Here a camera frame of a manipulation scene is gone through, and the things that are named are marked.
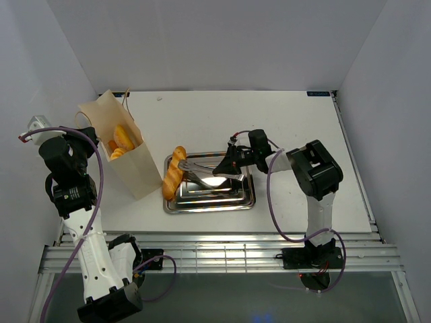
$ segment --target baguette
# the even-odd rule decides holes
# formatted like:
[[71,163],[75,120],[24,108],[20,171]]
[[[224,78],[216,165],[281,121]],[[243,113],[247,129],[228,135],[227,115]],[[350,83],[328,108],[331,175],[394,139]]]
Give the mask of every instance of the baguette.
[[174,198],[176,189],[183,180],[184,171],[178,168],[178,162],[182,159],[186,159],[186,157],[186,149],[184,147],[178,146],[175,148],[172,154],[172,161],[163,179],[162,194],[168,201]]

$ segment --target paper bag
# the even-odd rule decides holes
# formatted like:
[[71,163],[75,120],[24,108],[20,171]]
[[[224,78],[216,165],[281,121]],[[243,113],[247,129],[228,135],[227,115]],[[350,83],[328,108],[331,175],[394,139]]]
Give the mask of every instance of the paper bag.
[[[111,91],[106,91],[96,101],[80,104],[79,108],[96,129],[109,164],[136,199],[142,199],[161,187],[162,179],[141,131]],[[113,140],[114,129],[118,124],[127,131],[135,148],[111,160],[112,149],[108,142]]]

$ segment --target metal frame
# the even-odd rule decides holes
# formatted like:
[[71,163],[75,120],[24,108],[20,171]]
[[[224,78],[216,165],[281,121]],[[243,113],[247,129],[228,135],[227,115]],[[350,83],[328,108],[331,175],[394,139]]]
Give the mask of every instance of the metal frame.
[[407,322],[420,322],[418,311],[416,310],[413,297],[411,296],[409,285],[405,279],[405,272],[393,271],[392,278],[394,280],[395,288],[398,292],[399,300],[403,306],[405,317]]
[[[342,233],[347,248],[346,272],[391,272],[398,296],[408,322],[420,322],[418,312],[413,302],[403,265],[398,255],[396,245],[382,243],[370,202],[366,195],[352,148],[346,135],[341,112],[336,97],[331,92],[335,111],[339,119],[345,144],[350,154],[355,175],[360,187],[362,200],[370,220],[369,234]],[[141,248],[163,248],[165,254],[176,259],[178,272],[181,273],[297,273],[297,270],[284,270],[281,260],[275,255],[285,247],[301,247],[303,244],[286,242],[277,234],[147,234],[131,232]],[[115,239],[119,234],[107,232],[106,241]],[[300,234],[289,234],[291,238],[303,238]],[[54,247],[46,247],[38,274],[38,281],[29,315],[29,323],[37,323],[49,291],[54,275],[65,265],[73,249],[69,234],[61,227],[59,239]],[[75,259],[68,273],[80,273],[80,267]],[[164,263],[160,272],[151,274],[172,273],[173,266]]]
[[356,160],[355,160],[355,157],[354,157],[353,151],[352,151],[352,146],[350,146],[350,142],[349,142],[349,139],[347,137],[347,133],[346,133],[345,128],[344,128],[344,123],[343,123],[343,119],[341,117],[341,111],[340,111],[338,103],[337,103],[337,98],[335,97],[333,91],[330,91],[330,92],[331,92],[332,101],[334,103],[334,108],[335,108],[335,111],[337,113],[339,125],[341,127],[341,132],[343,133],[345,145],[347,146],[347,150],[349,151],[350,160],[352,161],[353,169],[355,170],[355,176],[356,176],[356,180],[358,181],[359,191],[361,192],[361,195],[362,195],[362,201],[364,202],[365,209],[366,209],[366,212],[368,214],[368,218],[370,220],[370,223],[375,224],[376,218],[374,217],[374,213],[372,212],[372,209],[370,206],[370,201],[368,200],[368,196],[367,196],[365,188],[364,188],[364,183],[362,182],[361,176],[359,175],[358,165],[356,164]]

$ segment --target black bracket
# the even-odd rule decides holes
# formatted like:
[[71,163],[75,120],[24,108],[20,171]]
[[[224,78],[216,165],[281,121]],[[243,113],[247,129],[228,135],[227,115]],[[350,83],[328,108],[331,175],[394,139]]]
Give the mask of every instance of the black bracket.
[[326,264],[328,269],[341,269],[343,266],[343,255],[335,246],[335,239],[318,247],[307,241],[303,248],[283,248],[276,258],[283,260],[284,269],[319,270]]
[[[147,261],[155,256],[163,255],[163,249],[141,249],[143,260]],[[151,261],[145,271],[160,271],[163,269],[163,258],[159,258],[155,261]]]

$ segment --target white wall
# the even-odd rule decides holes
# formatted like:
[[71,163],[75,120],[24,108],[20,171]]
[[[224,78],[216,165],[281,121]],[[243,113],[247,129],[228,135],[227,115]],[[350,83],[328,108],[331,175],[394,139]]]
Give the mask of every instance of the white wall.
[[377,224],[431,321],[431,2],[389,0],[339,91]]
[[47,0],[106,89],[338,89],[386,0]]
[[48,170],[18,135],[35,114],[72,126],[77,104],[96,94],[45,0],[0,1],[0,43],[0,312],[18,323],[60,223],[44,191]]

